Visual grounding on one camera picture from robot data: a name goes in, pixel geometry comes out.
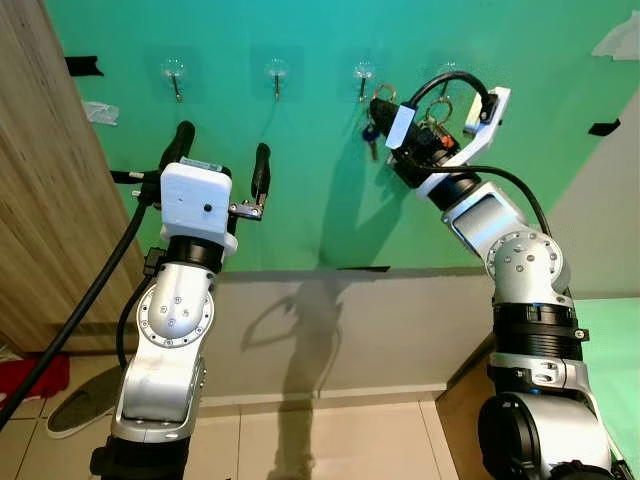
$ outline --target wooden panel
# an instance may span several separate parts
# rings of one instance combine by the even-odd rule
[[[128,223],[58,40],[36,0],[0,0],[0,330],[40,351]],[[137,244],[85,322],[116,321],[141,275]],[[68,350],[113,348],[110,336]]]
[[[486,373],[488,361],[488,355],[483,357],[436,401],[460,480],[491,480],[482,465],[477,434],[480,408],[493,395],[493,383]]]

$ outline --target green wall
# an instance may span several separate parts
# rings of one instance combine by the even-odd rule
[[[605,425],[640,476],[640,298],[578,300],[584,360]]]
[[[488,86],[513,89],[504,125],[482,163],[521,175],[547,210],[586,161],[593,122],[612,121],[638,86],[636,62],[590,56],[637,2],[615,0],[234,2],[47,0],[66,55],[98,55],[105,77],[77,78],[85,100],[121,109],[96,132],[115,169],[154,168],[177,123],[196,125],[191,157],[234,174],[234,200],[248,197],[260,141],[271,146],[272,187],[261,224],[238,228],[227,270],[363,265],[473,265],[401,181],[370,160],[360,138],[364,104],[353,68],[376,65],[407,99],[447,62]],[[265,59],[290,75],[275,104]],[[166,57],[186,64],[184,103],[160,76]],[[472,98],[449,89],[460,132]],[[130,188],[121,189],[131,211]],[[522,198],[511,187],[513,198]],[[159,214],[139,234],[158,242]]]

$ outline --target key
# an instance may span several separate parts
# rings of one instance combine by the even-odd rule
[[[371,158],[374,161],[378,159],[376,140],[379,136],[380,130],[373,123],[368,124],[362,131],[362,139],[369,144],[369,148],[371,148]]]

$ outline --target red cloth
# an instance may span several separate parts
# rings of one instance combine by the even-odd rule
[[[15,362],[0,363],[0,394],[4,393],[7,398],[0,401],[0,407],[4,406],[8,397],[16,391],[20,382],[35,366],[37,358],[28,360],[17,360]],[[29,390],[26,398],[52,397],[60,390],[64,390],[69,385],[69,357],[66,355],[56,355],[44,371],[35,385]]]

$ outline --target key ring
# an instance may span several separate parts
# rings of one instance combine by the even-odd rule
[[[393,103],[393,101],[396,99],[396,87],[394,87],[389,83],[383,83],[378,88],[376,88],[376,91],[373,92],[373,96],[371,97],[371,100],[378,98],[378,95],[380,95],[380,92],[385,89],[391,92],[391,98],[387,101]]]
[[[435,117],[432,117],[429,112],[431,112],[431,109],[433,107],[435,107],[436,105],[440,104],[440,103],[444,103],[447,108],[447,114],[444,116],[444,118],[442,120],[436,120]],[[441,126],[444,125],[445,123],[447,123],[447,120],[449,120],[449,118],[451,117],[451,114],[453,113],[453,105],[451,104],[451,100],[449,100],[449,97],[440,97],[437,100],[434,100],[433,102],[431,102],[431,105],[429,105],[427,107],[427,111],[424,113],[424,119],[426,122],[429,122],[430,119],[435,120],[436,125]]]

